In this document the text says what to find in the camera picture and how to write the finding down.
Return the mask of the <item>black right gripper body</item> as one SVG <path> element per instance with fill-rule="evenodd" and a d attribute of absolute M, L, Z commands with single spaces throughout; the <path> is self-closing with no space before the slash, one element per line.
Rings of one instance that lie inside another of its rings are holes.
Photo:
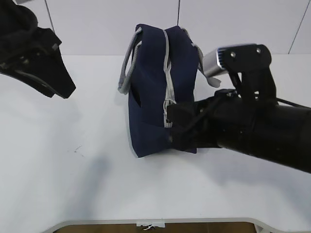
<path fill-rule="evenodd" d="M 227 100 L 244 100 L 245 94 L 236 89 L 221 89 L 205 100 L 172 104 L 167 108 L 171 129 L 172 148 L 180 151 L 196 152 L 198 148 L 226 148 L 245 152 L 245 142 L 219 145 L 220 133 L 225 133 L 225 123 L 215 116 L 217 108 Z"/>

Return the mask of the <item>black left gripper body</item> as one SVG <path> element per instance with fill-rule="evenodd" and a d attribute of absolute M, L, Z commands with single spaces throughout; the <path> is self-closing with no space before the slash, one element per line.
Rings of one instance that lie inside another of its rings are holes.
<path fill-rule="evenodd" d="M 34 12 L 17 4 L 0 6 L 0 62 L 6 67 L 35 60 L 36 50 L 51 54 L 61 40 L 50 28 L 41 28 Z"/>

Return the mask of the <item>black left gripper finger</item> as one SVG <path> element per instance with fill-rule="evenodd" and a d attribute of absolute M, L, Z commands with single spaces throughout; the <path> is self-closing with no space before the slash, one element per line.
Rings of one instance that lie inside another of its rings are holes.
<path fill-rule="evenodd" d="M 53 95 L 69 98 L 76 86 L 66 69 L 60 49 L 51 54 L 37 49 L 36 59 L 39 68 L 36 90 L 49 98 Z"/>
<path fill-rule="evenodd" d="M 14 71 L 8 71 L 7 72 L 4 70 L 1 70 L 0 73 L 25 83 L 26 85 L 32 87 L 33 89 L 37 90 L 38 92 L 40 92 L 41 94 L 43 94 L 46 97 L 51 98 L 54 96 L 54 92 L 52 90 L 50 90 L 48 87 L 46 87 L 43 83 L 36 81 L 34 78 L 29 78 L 29 77 L 23 76 L 23 75 L 18 74 Z"/>

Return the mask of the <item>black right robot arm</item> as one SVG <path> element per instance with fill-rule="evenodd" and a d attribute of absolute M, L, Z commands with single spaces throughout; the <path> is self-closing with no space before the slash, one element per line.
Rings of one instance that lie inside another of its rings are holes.
<path fill-rule="evenodd" d="M 234 89 L 195 102 L 169 105 L 177 150 L 224 148 L 311 171 L 311 110 L 267 103 L 247 105 Z"/>

